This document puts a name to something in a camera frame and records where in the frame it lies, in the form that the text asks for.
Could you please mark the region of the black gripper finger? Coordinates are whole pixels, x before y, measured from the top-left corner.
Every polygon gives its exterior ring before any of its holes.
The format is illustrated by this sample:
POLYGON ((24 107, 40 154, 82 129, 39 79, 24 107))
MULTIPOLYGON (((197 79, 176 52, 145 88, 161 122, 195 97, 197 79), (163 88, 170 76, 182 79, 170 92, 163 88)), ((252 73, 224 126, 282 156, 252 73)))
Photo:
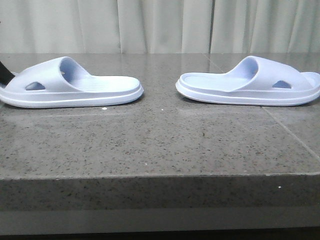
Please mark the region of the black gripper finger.
POLYGON ((2 62, 0 62, 0 83, 6 86, 14 77, 15 75, 8 70, 2 62))

